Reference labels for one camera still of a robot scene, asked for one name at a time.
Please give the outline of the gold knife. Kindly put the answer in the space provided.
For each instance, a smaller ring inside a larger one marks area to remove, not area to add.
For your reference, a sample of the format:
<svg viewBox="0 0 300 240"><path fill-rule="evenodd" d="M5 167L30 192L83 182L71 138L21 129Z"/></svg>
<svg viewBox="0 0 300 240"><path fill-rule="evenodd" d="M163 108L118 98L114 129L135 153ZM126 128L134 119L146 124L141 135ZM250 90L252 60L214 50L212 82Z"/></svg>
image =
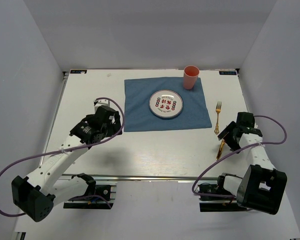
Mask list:
<svg viewBox="0 0 300 240"><path fill-rule="evenodd" d="M216 161L218 161L221 158L222 153L223 153L224 145L225 145L225 140L222 139L222 141L220 143L220 146L219 146L219 149L218 149L218 152L217 152L217 155L216 155L216 158L215 158Z"/></svg>

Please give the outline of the gold fork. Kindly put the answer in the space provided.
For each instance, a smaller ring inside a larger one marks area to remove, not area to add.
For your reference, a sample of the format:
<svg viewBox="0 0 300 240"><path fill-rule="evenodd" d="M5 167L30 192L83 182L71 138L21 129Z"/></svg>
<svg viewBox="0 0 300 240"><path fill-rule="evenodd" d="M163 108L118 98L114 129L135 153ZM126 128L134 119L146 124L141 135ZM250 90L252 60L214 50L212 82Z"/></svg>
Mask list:
<svg viewBox="0 0 300 240"><path fill-rule="evenodd" d="M219 115L220 115L220 112L221 112L221 108L222 108L222 102L221 101L218 101L217 104L216 104L216 108L215 108L215 112L216 112L216 124L215 124L215 129L214 129L214 133L216 135L219 134Z"/></svg>

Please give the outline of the blue cloth napkin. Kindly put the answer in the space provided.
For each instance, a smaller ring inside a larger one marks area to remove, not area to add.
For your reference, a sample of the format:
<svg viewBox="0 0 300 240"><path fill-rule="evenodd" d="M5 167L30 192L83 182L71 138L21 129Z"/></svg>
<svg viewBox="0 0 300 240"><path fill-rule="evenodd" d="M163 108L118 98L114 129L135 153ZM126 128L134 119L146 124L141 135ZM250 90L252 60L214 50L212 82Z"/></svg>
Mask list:
<svg viewBox="0 0 300 240"><path fill-rule="evenodd" d="M206 106L205 95L198 78L194 87L186 90L182 77L154 77L126 79L125 93L125 132L175 131L207 129L212 127ZM149 100L160 90L171 90L180 95L183 107L175 117L161 118L152 113Z"/></svg>

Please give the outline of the white plate with red characters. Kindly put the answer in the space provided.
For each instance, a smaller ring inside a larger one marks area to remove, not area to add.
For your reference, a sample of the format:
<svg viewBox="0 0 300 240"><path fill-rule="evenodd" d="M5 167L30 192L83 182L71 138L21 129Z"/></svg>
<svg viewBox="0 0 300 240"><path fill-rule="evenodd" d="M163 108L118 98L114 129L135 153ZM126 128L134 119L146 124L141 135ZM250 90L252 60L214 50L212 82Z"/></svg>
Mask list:
<svg viewBox="0 0 300 240"><path fill-rule="evenodd" d="M184 101L175 91L164 89L154 92L149 98L149 109L157 117L172 119L183 110Z"/></svg>

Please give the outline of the pink plastic cup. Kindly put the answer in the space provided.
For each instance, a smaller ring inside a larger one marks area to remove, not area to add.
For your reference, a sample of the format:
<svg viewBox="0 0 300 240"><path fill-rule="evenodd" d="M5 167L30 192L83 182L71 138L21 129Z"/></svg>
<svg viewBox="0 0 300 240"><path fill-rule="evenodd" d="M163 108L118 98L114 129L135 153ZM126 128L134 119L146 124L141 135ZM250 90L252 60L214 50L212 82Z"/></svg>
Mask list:
<svg viewBox="0 0 300 240"><path fill-rule="evenodd" d="M186 66L183 71L183 87L186 90L191 90L200 74L200 70L193 65Z"/></svg>

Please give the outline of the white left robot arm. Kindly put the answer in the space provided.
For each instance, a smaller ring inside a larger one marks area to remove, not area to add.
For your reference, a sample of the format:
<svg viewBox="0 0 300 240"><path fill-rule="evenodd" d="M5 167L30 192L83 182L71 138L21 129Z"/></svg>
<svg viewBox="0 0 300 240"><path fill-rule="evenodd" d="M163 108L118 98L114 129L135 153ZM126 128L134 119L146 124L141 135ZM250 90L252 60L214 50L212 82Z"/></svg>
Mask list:
<svg viewBox="0 0 300 240"><path fill-rule="evenodd" d="M11 183L13 203L33 221L40 222L53 207L68 200L89 200L95 196L96 181L80 173L58 183L60 176L92 147L122 134L120 112L109 98L94 101L94 113L77 123L56 153L26 177Z"/></svg>

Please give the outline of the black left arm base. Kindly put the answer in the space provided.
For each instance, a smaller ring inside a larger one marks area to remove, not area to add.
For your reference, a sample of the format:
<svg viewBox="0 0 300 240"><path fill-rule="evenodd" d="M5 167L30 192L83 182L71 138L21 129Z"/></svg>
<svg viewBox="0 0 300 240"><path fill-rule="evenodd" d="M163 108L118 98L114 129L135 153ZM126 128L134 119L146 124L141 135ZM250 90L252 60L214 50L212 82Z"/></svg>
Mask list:
<svg viewBox="0 0 300 240"><path fill-rule="evenodd" d="M110 210L116 198L117 184L109 181L96 181L85 173L76 175L87 184L84 195L76 196L63 203L64 209Z"/></svg>

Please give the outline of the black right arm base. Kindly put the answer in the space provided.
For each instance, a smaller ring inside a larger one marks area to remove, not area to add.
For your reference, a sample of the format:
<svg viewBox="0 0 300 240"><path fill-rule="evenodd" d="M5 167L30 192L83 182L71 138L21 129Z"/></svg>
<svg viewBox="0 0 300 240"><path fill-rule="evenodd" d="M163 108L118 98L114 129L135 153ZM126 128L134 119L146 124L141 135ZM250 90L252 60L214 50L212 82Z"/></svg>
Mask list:
<svg viewBox="0 0 300 240"><path fill-rule="evenodd" d="M195 191L200 194L208 194L199 196L199 210L201 213L228 213L228 212L248 212L248 208L238 206L235 198L210 196L210 195L229 195L228 191L222 190L217 183L200 183Z"/></svg>

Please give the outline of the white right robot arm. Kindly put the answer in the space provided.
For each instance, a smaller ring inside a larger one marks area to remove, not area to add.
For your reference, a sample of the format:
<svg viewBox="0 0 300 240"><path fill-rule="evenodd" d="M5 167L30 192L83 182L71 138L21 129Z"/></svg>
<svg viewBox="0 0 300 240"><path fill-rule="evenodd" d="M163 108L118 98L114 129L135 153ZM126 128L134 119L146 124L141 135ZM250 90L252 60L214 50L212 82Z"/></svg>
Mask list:
<svg viewBox="0 0 300 240"><path fill-rule="evenodd" d="M249 147L246 155L248 168L244 176L223 173L218 177L216 195L226 200L235 196L237 205L270 215L279 211L287 184L287 175L275 168L266 153L262 132L255 128L255 117L249 112L239 112L219 135L232 152L240 153Z"/></svg>

